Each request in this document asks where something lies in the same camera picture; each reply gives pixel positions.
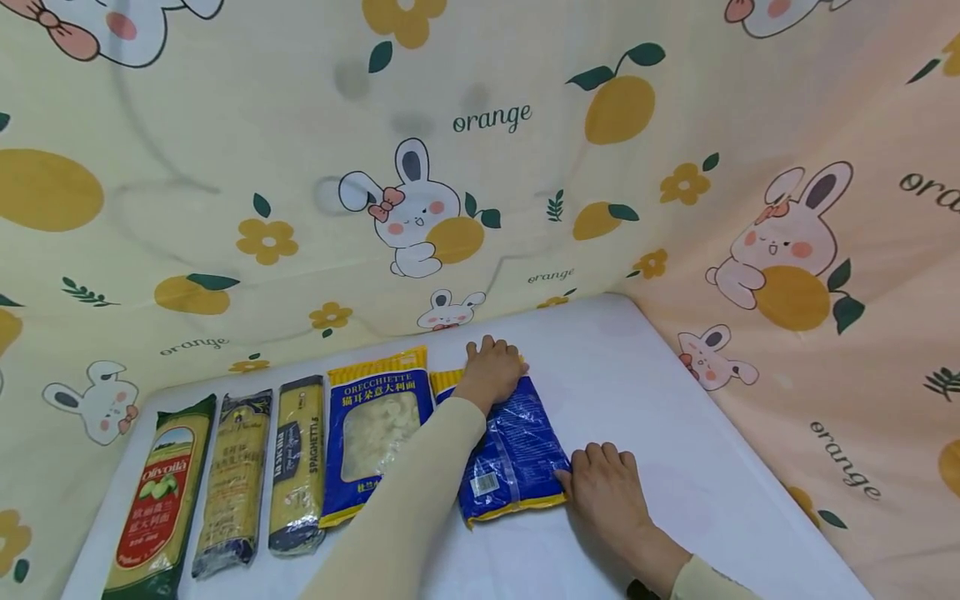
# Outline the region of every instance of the red label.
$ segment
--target red label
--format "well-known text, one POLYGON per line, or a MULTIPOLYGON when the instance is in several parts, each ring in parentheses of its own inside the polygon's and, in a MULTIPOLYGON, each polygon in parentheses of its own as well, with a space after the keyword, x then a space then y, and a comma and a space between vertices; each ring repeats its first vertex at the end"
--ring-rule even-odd
POLYGON ((143 469, 117 546, 117 565, 123 568, 140 566, 173 537, 189 466, 190 455, 184 454, 143 469))

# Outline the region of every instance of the green pasta package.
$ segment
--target green pasta package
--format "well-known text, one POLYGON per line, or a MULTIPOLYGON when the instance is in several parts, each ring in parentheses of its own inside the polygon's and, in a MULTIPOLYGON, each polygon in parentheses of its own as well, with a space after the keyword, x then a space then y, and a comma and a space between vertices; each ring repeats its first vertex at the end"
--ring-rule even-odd
POLYGON ((103 600, 177 600, 217 397, 158 413, 103 600))
POLYGON ((205 579, 256 556, 274 391, 224 397, 206 483, 204 528, 191 574, 205 579))
POLYGON ((433 412, 426 347, 327 374, 330 436, 321 527, 356 515, 433 412))
MULTIPOLYGON (((462 375, 463 371, 430 373, 438 406, 453 394, 462 375)), ((564 489, 553 475, 557 469, 570 470, 570 461, 533 380, 524 375, 510 398, 490 410, 487 433, 467 461, 458 494, 467 527, 508 513, 563 504, 564 489)))
POLYGON ((324 379, 285 383, 277 406, 274 487, 267 547, 277 556, 308 554, 324 540, 324 379))

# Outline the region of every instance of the blue pasta package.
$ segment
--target blue pasta package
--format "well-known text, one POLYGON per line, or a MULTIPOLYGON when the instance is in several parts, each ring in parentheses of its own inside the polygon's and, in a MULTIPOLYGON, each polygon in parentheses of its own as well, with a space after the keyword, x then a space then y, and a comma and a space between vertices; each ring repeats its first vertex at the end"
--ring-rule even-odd
MULTIPOLYGON (((430 373, 437 405, 449 398, 463 370, 430 373)), ((527 509, 544 509, 566 502, 554 477, 570 470, 550 419, 529 375, 516 384, 510 398, 487 416, 487 433, 473 450, 460 484, 460 512, 473 528, 486 521, 527 509)))
POLYGON ((320 527, 356 515, 398 452, 433 413, 426 347, 327 374, 330 434, 320 527))

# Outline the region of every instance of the barcode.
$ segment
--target barcode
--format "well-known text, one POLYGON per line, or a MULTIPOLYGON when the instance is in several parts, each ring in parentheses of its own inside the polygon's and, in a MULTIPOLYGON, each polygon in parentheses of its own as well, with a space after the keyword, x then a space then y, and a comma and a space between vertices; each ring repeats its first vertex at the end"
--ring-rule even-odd
POLYGON ((500 483, 496 480, 496 473, 487 473, 471 479, 470 486, 473 488, 473 495, 479 496, 498 490, 500 483))

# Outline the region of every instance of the hand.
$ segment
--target hand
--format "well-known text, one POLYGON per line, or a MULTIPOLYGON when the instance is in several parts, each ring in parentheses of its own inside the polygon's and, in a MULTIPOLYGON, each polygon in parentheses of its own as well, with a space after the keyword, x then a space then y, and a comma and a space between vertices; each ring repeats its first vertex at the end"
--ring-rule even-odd
POLYGON ((647 509, 636 458, 609 442, 587 444, 570 460, 571 472, 556 471, 570 508, 646 587, 668 598, 680 570, 690 560, 660 528, 647 509))
POLYGON ((467 344, 467 366, 453 395, 473 402, 486 416, 494 404, 510 397, 527 369, 516 346, 485 335, 479 350, 473 342, 467 344))

